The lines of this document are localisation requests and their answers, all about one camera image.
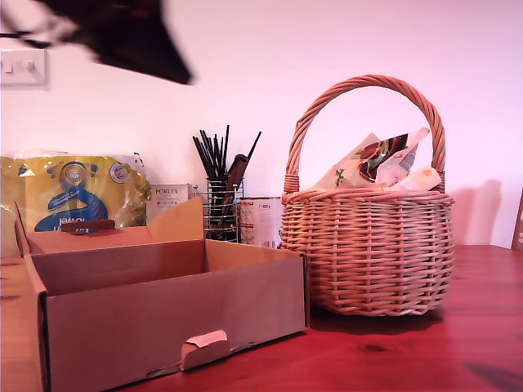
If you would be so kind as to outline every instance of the small white box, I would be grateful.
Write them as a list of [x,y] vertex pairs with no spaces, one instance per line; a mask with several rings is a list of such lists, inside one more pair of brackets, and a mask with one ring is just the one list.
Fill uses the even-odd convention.
[[151,185],[150,201],[147,202],[147,225],[170,207],[186,202],[195,195],[195,187],[191,184]]

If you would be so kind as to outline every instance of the basket rim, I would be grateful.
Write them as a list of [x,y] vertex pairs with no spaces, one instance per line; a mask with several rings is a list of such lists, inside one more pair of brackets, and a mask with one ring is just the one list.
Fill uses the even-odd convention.
[[313,202],[341,202],[354,199],[359,202],[394,202],[416,204],[454,204],[454,199],[447,193],[438,190],[426,192],[404,190],[392,191],[376,188],[336,188],[336,189],[309,189],[300,192],[284,194],[282,204],[313,203]]

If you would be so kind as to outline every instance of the basket handle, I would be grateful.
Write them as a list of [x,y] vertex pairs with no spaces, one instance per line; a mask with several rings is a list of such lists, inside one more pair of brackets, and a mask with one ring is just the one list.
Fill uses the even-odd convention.
[[302,118],[296,123],[293,141],[288,154],[287,171],[285,174],[284,192],[292,193],[300,190],[300,154],[302,152],[303,140],[305,134],[316,115],[326,106],[328,102],[340,96],[344,92],[354,90],[359,87],[377,86],[390,88],[398,91],[415,104],[425,114],[432,133],[432,167],[434,167],[441,176],[441,184],[436,187],[437,190],[445,192],[445,129],[441,123],[441,117],[436,108],[425,98],[418,90],[408,83],[383,75],[364,75],[357,78],[347,79],[330,87],[307,109]]

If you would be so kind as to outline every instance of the yellow plastic packaging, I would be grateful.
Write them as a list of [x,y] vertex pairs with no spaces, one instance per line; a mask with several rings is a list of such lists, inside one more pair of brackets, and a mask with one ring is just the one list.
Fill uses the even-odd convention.
[[150,184],[122,159],[54,155],[2,158],[2,218],[16,201],[27,230],[59,230],[71,221],[112,219],[117,227],[145,225]]

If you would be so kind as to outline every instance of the cardboard lid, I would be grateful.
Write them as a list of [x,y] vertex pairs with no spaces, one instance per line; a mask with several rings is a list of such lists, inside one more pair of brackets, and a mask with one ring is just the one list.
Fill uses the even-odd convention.
[[97,223],[100,223],[100,227],[96,227],[96,232],[83,235],[78,235],[82,232],[76,231],[25,233],[25,230],[21,230],[23,238],[20,241],[20,252],[52,254],[203,239],[203,204],[200,198],[192,198],[156,216],[148,226],[111,229],[107,221],[75,222],[74,226],[80,229],[92,228]]

